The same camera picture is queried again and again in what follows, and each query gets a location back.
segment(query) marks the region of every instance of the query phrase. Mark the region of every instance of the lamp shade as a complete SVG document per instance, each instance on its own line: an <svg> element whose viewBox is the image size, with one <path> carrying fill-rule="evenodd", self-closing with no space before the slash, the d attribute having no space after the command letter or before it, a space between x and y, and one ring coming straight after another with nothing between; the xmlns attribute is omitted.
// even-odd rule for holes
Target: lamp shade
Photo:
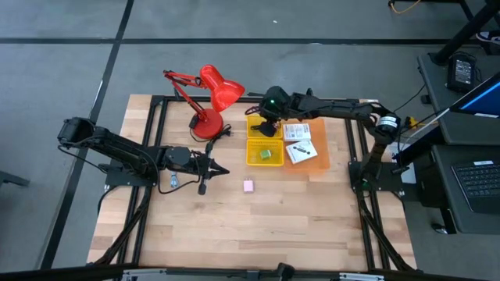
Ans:
<svg viewBox="0 0 500 281"><path fill-rule="evenodd" d="M240 84L225 80L215 66L206 65L200 70L200 78L210 89L210 101L216 112L221 112L235 103L245 92Z"/></svg>

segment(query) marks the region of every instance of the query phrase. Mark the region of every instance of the black desk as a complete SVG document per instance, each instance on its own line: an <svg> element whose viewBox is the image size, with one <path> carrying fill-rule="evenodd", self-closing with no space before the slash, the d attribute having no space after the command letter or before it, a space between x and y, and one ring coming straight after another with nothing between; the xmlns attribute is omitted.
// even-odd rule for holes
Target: black desk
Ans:
<svg viewBox="0 0 500 281"><path fill-rule="evenodd" d="M447 67L437 66L425 54L418 57L420 73L435 112L449 107L463 95L445 87ZM477 66L487 79L500 71L500 56L478 57ZM408 165L432 144L498 145L500 146L500 119L489 119L448 112L438 120L439 126L419 138L402 153L402 162Z"/></svg>
<svg viewBox="0 0 500 281"><path fill-rule="evenodd" d="M470 211L451 168L457 162L500 158L500 147L434 145L432 155L456 229L462 233L500 234L500 215Z"/></svg>

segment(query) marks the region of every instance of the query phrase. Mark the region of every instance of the yellow wire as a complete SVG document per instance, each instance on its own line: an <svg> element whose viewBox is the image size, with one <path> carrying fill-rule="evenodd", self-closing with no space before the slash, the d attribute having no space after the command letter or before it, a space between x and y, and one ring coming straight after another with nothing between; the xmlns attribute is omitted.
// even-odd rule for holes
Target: yellow wire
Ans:
<svg viewBox="0 0 500 281"><path fill-rule="evenodd" d="M406 9L402 10L401 12L399 12L399 11L398 11L398 10L394 7L394 4L392 4L392 3L391 3L391 8L392 8L392 10L393 10L395 13L397 13L397 14L401 15L402 13L408 12L410 9L412 9L413 7L415 7L415 6L416 6L416 4L420 3L420 1L422 1L422 0L417 0L415 3L413 3L413 5L411 5L410 7L408 7L408 8L406 8Z"/></svg>

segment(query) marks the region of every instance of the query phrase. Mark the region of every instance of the lamp base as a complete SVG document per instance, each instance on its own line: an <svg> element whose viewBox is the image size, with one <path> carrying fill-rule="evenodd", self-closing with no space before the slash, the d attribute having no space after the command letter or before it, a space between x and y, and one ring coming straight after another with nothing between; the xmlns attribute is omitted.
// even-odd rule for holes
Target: lamp base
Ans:
<svg viewBox="0 0 500 281"><path fill-rule="evenodd" d="M205 108L205 113L208 119L203 121L199 120L193 132L196 137L209 140L215 137L223 128L224 122L222 116L211 108Z"/></svg>

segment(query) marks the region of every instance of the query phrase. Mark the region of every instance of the white box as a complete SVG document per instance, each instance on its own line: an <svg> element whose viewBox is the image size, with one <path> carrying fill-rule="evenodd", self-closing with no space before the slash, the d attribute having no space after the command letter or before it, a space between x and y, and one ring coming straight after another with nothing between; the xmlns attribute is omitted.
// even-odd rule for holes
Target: white box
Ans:
<svg viewBox="0 0 500 281"><path fill-rule="evenodd" d="M284 124L284 141L310 141L311 130L308 123Z"/></svg>
<svg viewBox="0 0 500 281"><path fill-rule="evenodd" d="M287 145L286 149L292 164L297 164L318 155L310 140L303 140Z"/></svg>

